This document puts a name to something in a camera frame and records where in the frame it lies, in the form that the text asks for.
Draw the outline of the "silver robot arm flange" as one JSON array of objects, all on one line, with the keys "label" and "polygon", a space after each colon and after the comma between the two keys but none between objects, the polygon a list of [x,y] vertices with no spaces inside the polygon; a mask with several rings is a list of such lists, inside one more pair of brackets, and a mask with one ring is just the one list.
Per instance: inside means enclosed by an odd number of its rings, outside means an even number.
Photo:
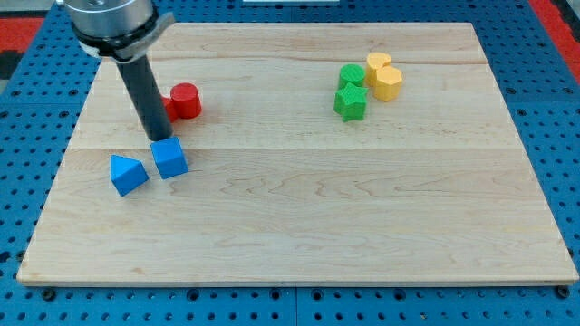
[{"label": "silver robot arm flange", "polygon": [[87,54],[120,64],[145,56],[175,23],[173,13],[160,14],[151,0],[62,0],[57,4],[69,15]]}]

